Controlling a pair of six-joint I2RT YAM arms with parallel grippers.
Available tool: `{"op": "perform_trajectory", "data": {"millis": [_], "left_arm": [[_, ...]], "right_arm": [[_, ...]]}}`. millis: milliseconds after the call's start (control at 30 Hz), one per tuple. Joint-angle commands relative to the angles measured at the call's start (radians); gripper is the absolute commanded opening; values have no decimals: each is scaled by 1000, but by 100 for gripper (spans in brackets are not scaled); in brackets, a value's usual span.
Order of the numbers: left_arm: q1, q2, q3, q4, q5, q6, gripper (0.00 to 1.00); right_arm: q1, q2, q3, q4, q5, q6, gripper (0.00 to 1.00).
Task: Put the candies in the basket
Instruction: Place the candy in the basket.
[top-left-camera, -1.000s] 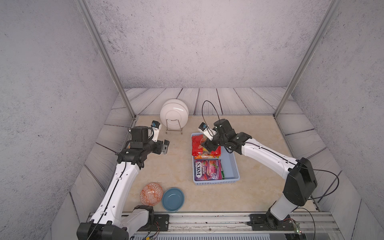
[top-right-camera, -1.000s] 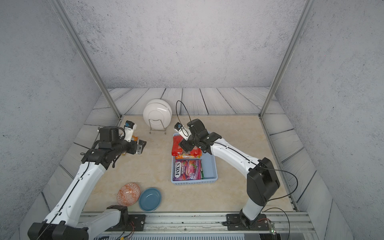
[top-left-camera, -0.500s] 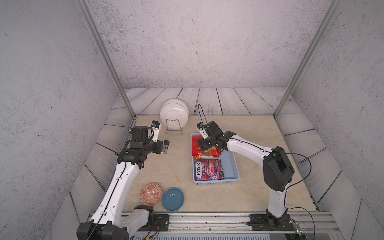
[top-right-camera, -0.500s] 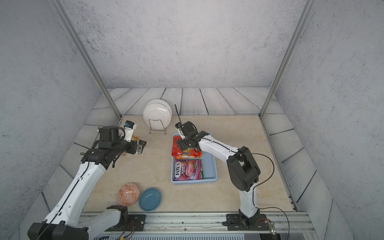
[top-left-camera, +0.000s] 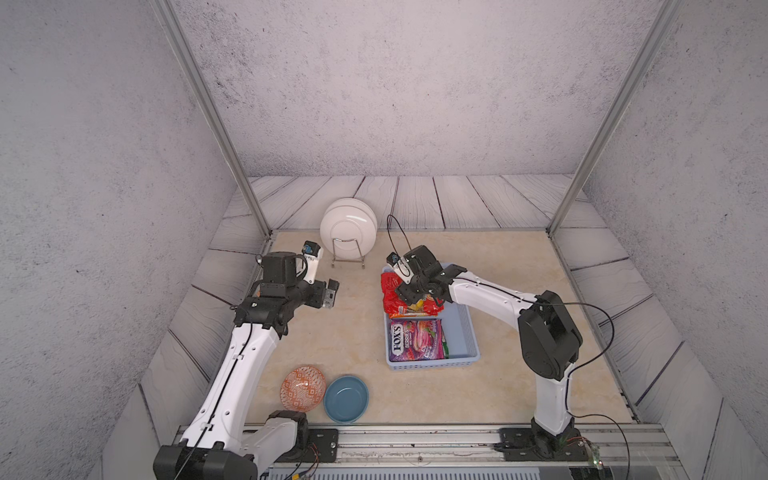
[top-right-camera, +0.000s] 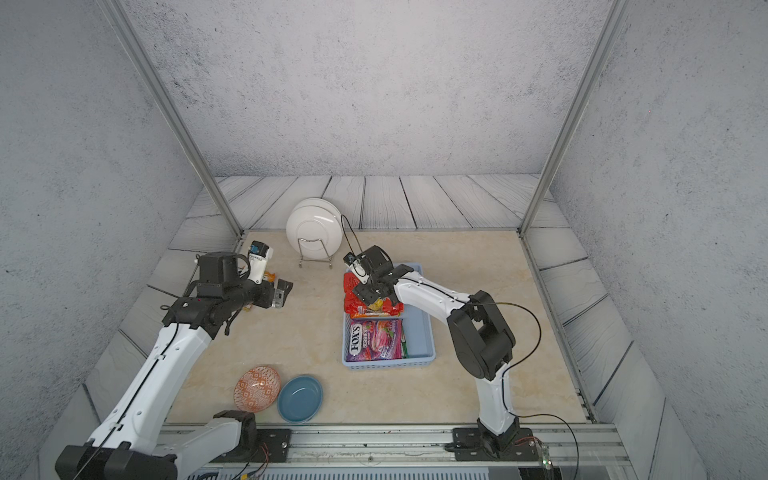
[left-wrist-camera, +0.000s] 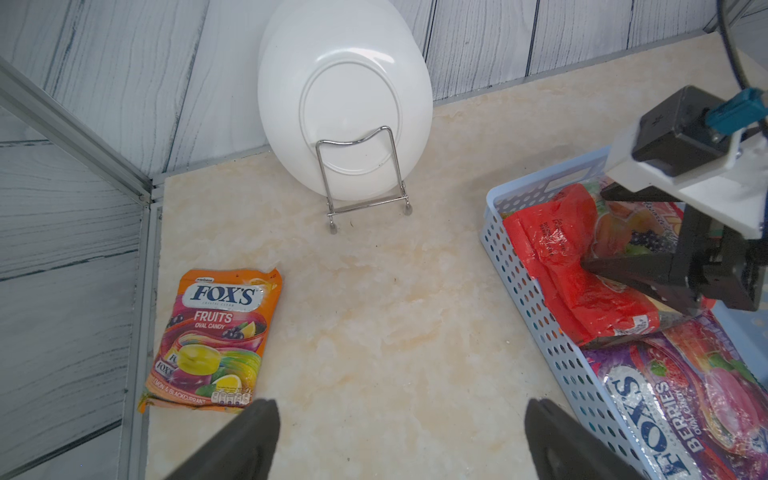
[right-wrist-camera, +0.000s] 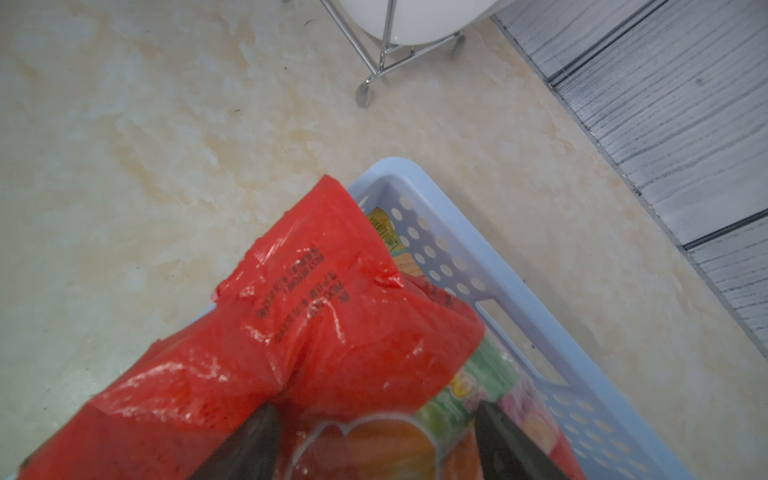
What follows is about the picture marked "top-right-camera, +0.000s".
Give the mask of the red Lot 100 candy bag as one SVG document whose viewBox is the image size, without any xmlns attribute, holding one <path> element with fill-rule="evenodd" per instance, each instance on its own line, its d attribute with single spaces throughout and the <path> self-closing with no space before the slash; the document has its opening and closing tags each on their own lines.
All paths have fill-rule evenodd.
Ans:
<svg viewBox="0 0 768 480">
<path fill-rule="evenodd" d="M 343 277 L 344 312 L 353 319 L 368 317 L 399 317 L 404 313 L 402 303 L 394 303 L 391 298 L 376 300 L 373 304 L 365 304 L 354 292 L 360 280 L 352 273 L 346 272 Z"/>
</svg>

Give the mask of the purple Fox's candy bag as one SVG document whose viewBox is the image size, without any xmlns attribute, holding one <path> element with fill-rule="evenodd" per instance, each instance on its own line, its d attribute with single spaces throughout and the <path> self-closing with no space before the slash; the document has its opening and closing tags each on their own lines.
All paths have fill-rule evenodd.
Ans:
<svg viewBox="0 0 768 480">
<path fill-rule="evenodd" d="M 400 359 L 401 319 L 352 320 L 346 342 L 347 362 L 388 361 Z"/>
</svg>

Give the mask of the light blue plastic basket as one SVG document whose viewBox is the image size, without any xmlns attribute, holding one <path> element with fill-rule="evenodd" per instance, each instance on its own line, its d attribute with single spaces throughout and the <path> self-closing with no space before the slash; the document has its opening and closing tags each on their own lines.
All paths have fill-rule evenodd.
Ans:
<svg viewBox="0 0 768 480">
<path fill-rule="evenodd" d="M 352 320 L 391 320 L 401 319 L 407 338 L 408 358 L 388 361 L 347 362 L 346 342 L 349 325 Z M 368 317 L 353 319 L 344 312 L 342 337 L 342 364 L 350 370 L 373 370 L 388 368 L 424 367 L 432 363 L 436 357 L 434 336 L 428 314 L 413 306 L 405 306 L 404 313 L 399 317 Z"/>
</svg>

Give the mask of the green Fox's spring tea bag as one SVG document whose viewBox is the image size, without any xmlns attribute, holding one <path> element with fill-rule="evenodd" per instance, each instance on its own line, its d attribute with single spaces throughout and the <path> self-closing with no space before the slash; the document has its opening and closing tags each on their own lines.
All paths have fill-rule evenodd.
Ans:
<svg viewBox="0 0 768 480">
<path fill-rule="evenodd" d="M 406 338 L 404 328 L 402 326 L 400 328 L 399 347 L 400 347 L 400 359 L 407 359 L 408 358 L 407 338 Z"/>
</svg>

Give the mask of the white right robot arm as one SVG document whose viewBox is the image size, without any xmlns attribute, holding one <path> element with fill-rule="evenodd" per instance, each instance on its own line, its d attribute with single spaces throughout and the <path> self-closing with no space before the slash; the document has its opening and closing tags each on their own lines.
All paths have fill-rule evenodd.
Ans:
<svg viewBox="0 0 768 480">
<path fill-rule="evenodd" d="M 354 292 L 365 304 L 390 299 L 443 322 L 449 329 L 459 363 L 475 378 L 479 426 L 497 438 L 517 429 L 506 382 L 516 339 L 487 292 L 466 294 L 450 290 L 404 264 L 380 275 L 360 271 L 354 275 L 359 281 Z"/>
</svg>

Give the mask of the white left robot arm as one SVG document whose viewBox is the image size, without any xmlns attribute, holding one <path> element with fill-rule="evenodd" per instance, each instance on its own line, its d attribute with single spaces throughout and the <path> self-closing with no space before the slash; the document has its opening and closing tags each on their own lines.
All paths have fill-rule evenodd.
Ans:
<svg viewBox="0 0 768 480">
<path fill-rule="evenodd" d="M 225 410 L 182 439 L 162 446 L 167 415 L 192 367 L 219 331 L 247 305 L 280 308 L 291 282 L 240 280 L 211 297 L 185 294 L 166 310 L 157 341 L 112 412 L 82 445 L 55 462 L 61 479 L 184 479 L 218 459 L 270 460 L 269 439 L 253 414 Z"/>
</svg>

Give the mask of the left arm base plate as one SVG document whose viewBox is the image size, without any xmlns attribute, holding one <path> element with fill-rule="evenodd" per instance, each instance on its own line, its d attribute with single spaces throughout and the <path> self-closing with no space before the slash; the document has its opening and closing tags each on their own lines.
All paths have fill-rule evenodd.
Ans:
<svg viewBox="0 0 768 480">
<path fill-rule="evenodd" d="M 267 428 L 245 431 L 239 444 L 211 461 L 212 464 L 248 463 L 279 464 L 288 461 L 292 431 Z"/>
</svg>

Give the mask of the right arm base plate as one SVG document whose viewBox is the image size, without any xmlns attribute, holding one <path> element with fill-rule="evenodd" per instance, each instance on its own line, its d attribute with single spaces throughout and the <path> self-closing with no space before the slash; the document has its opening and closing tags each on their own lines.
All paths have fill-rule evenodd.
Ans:
<svg viewBox="0 0 768 480">
<path fill-rule="evenodd" d="M 532 430 L 515 425 L 501 435 L 482 426 L 454 428 L 444 450 L 460 462 L 538 462 L 541 458 Z"/>
</svg>

